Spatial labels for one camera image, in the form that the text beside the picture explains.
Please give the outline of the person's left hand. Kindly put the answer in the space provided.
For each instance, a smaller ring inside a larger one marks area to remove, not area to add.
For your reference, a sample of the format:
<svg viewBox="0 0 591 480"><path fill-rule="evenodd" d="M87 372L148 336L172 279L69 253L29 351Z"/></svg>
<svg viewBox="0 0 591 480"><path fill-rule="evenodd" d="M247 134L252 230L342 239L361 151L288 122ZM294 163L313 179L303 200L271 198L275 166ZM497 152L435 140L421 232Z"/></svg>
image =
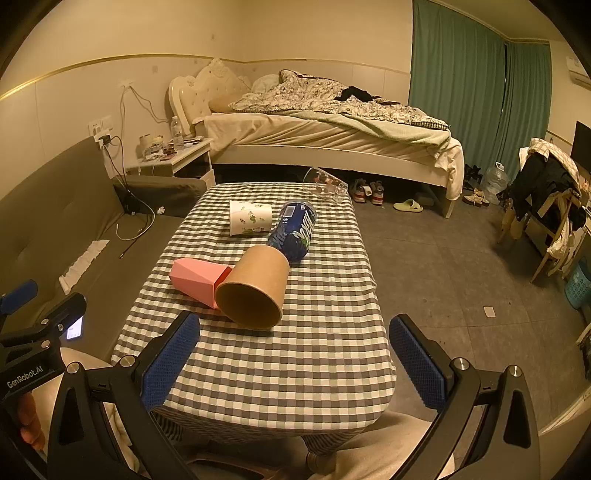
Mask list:
<svg viewBox="0 0 591 480"><path fill-rule="evenodd" d="M18 399L16 415L20 425L21 438L35 451L42 451L46 440L31 393L26 393Z"/></svg>

